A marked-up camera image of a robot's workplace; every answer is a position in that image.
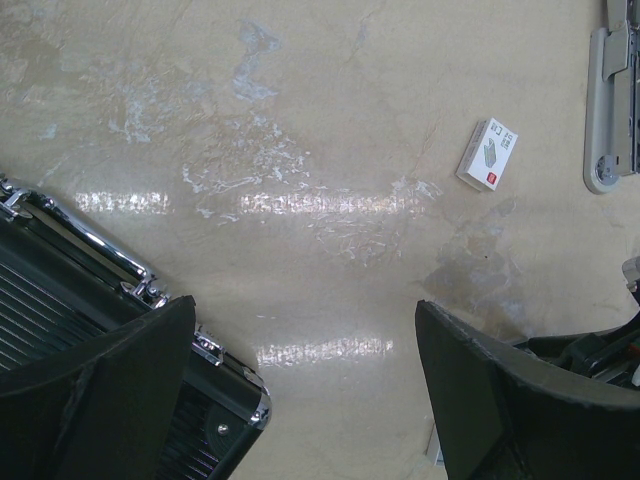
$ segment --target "beige tile floor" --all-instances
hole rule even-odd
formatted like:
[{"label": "beige tile floor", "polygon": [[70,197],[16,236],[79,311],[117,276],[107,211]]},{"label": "beige tile floor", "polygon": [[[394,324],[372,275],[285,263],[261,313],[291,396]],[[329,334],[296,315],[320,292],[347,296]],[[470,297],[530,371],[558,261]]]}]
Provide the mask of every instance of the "beige tile floor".
[{"label": "beige tile floor", "polygon": [[[640,179],[581,178],[601,3],[3,0],[0,165],[260,367],[275,417],[236,480],[444,478],[417,300],[505,339],[633,311]],[[520,139],[479,194],[453,173],[490,116]]]}]

